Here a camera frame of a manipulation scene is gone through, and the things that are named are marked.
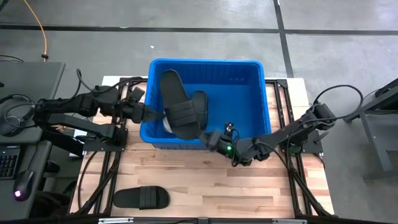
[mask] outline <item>black slipper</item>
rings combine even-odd
[[[178,73],[167,70],[160,78],[160,91],[167,121],[173,133],[180,139],[196,139],[200,127],[193,101],[187,96]]]
[[[196,91],[192,96],[193,109],[197,114],[200,130],[204,131],[207,126],[207,95],[204,91]]]
[[[161,209],[170,203],[170,195],[159,186],[135,187],[117,191],[113,204],[119,208]]]

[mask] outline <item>concrete floor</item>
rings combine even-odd
[[[43,24],[64,26],[278,29],[272,0],[30,0]],[[285,29],[396,30],[393,0],[280,0]],[[12,0],[0,22],[35,25],[22,1]],[[59,97],[72,94],[76,68],[89,85],[105,75],[147,75],[154,58],[231,58],[260,61],[266,77],[287,77],[279,34],[48,31],[51,61],[67,69]],[[398,35],[287,35],[294,77],[305,79],[309,100],[328,86],[352,84],[364,94],[397,78]],[[0,30],[0,53],[40,61],[39,31]],[[350,90],[325,94],[335,114],[350,112]],[[365,183],[379,166],[360,121],[338,123],[322,141],[326,176],[337,215],[397,222],[398,181]]]

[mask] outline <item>blue plastic bin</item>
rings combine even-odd
[[[145,104],[156,111],[164,110],[159,80],[169,69],[180,74],[188,97],[197,90],[208,95],[206,132],[222,130],[226,122],[232,122],[241,138],[271,133],[264,70],[259,62],[156,59],[149,67],[145,98]],[[159,149],[206,149],[199,139],[183,140],[166,133],[162,120],[142,123],[140,136]]]

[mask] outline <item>black wire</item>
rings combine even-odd
[[[364,99],[364,97],[363,97],[361,91],[360,91],[359,89],[357,89],[355,86],[352,86],[352,85],[335,85],[335,86],[331,86],[331,87],[327,88],[326,90],[323,90],[321,93],[319,93],[318,96],[317,96],[317,97],[315,98],[315,100],[313,101],[313,104],[315,105],[316,103],[318,103],[318,99],[319,99],[324,93],[326,93],[327,91],[332,90],[332,89],[335,89],[335,88],[340,88],[340,87],[352,88],[353,90],[355,90],[355,91],[359,94],[359,97],[361,98],[361,100],[360,100],[359,105],[357,106],[357,108],[356,108],[352,113],[347,114],[347,115],[345,115],[345,116],[340,116],[340,117],[337,117],[337,118],[334,118],[334,119],[344,119],[344,118],[346,118],[346,117],[348,117],[348,116],[351,116],[352,114],[356,113],[357,111],[359,111],[359,110],[361,109],[362,104],[363,104],[363,99]]]
[[[81,77],[81,70],[79,68],[76,69],[76,76],[79,79],[79,83],[83,84],[83,86],[85,86],[87,88],[87,90],[89,90],[91,92],[95,92],[84,82],[83,78]]]
[[[69,98],[67,101],[64,101],[64,102],[60,103],[60,105],[64,105],[65,103],[71,102],[77,96],[77,94],[79,93],[80,87],[81,87],[81,81],[79,80],[79,83],[77,84],[77,89],[76,89],[75,93],[72,95],[72,97]]]
[[[236,143],[241,139],[241,135],[236,128],[232,128],[232,134],[234,131],[236,131],[236,137],[235,137],[235,139],[233,139],[233,145],[236,146]],[[236,167],[237,165],[239,165],[239,161],[235,161],[235,154],[236,154],[236,151],[233,149],[232,156],[231,156],[231,166],[232,167]]]
[[[92,155],[88,158],[85,167],[83,168],[83,171],[81,172],[81,176],[80,176],[80,180],[79,180],[79,186],[78,186],[78,190],[77,190],[77,204],[79,207],[79,210],[81,209],[81,184],[83,183],[83,177],[86,173],[86,170],[88,168],[88,164],[91,162],[91,160],[94,158],[95,154],[97,154],[98,151],[95,151],[92,153]]]
[[[32,158],[30,159],[30,162],[29,162],[29,165],[27,166],[27,169],[30,169],[30,166],[32,165],[32,162],[33,162],[33,160],[34,160],[34,158],[35,158],[35,156],[36,156],[36,152],[37,152],[37,144],[38,144],[38,143],[36,143],[36,149],[35,149],[35,152],[33,153],[33,156],[32,156]]]
[[[189,218],[189,219],[184,219],[184,220],[180,220],[177,222],[170,222],[170,223],[150,223],[150,224],[179,224],[179,223],[198,223],[198,219],[197,218]]]
[[[286,162],[283,160],[282,156],[270,145],[268,145],[267,143],[264,142],[258,142],[258,144],[263,145],[267,148],[269,148],[272,152],[274,152],[275,154],[277,154],[277,156],[279,157],[280,161],[282,161],[283,165],[286,167],[286,169],[288,169]]]
[[[109,168],[102,182],[100,182],[95,188],[93,194],[91,194],[90,198],[86,201],[86,203],[82,206],[81,209],[76,211],[77,214],[87,214],[91,207],[94,205],[94,202],[98,199],[99,195],[102,194],[102,191],[111,180],[111,178],[118,173],[119,161],[114,160],[111,168]]]
[[[0,62],[21,62],[20,60],[0,60]]]
[[[130,77],[130,78],[127,78],[127,79],[125,79],[125,80],[123,80],[123,81],[118,82],[117,84],[115,84],[115,85],[109,87],[109,88],[106,89],[106,90],[98,91],[98,90],[93,90],[93,89],[91,89],[91,88],[87,85],[87,83],[84,82],[83,78],[81,77],[81,70],[80,70],[79,68],[76,69],[76,75],[77,75],[79,81],[81,82],[81,84],[83,84],[83,86],[85,86],[86,89],[89,90],[89,91],[91,91],[92,93],[106,93],[106,92],[108,92],[108,91],[111,91],[113,88],[116,88],[117,86],[119,86],[119,85],[121,85],[121,84],[125,84],[125,83],[127,83],[127,82],[129,82],[129,81],[131,81],[131,80],[142,79],[142,77]],[[134,86],[134,85],[140,84],[140,83],[142,83],[142,82],[144,82],[144,80],[143,80],[143,81],[137,81],[137,82],[135,82],[134,84],[132,84],[132,85],[130,85],[130,86]]]
[[[24,62],[22,59],[14,57],[14,56],[10,56],[10,55],[0,55],[0,57],[7,57],[7,58],[13,58],[13,59],[17,59],[20,62]]]

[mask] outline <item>wooden tabletop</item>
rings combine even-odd
[[[113,85],[119,77],[105,77],[103,85]],[[301,78],[287,79],[294,118],[308,108],[308,98]],[[146,90],[146,83],[138,85]],[[279,117],[273,86],[266,86],[272,131],[279,129]],[[281,90],[285,123],[289,120],[284,93]],[[94,122],[110,123],[111,118],[99,113]],[[265,161],[254,161],[249,167],[231,167],[231,161],[208,151],[156,149],[142,142],[139,124],[128,121],[129,137],[119,166],[116,190],[159,185],[170,194],[170,205],[159,210],[139,210],[113,206],[114,217],[212,217],[212,218],[292,218],[292,198],[286,168],[272,153]],[[82,167],[90,154],[85,156]],[[104,153],[99,152],[89,164],[81,186],[84,203],[98,185]],[[303,154],[307,185],[324,208],[333,213],[325,171],[319,158]],[[103,211],[108,195],[104,191]],[[300,208],[304,212],[301,190]],[[78,209],[77,194],[71,212]]]

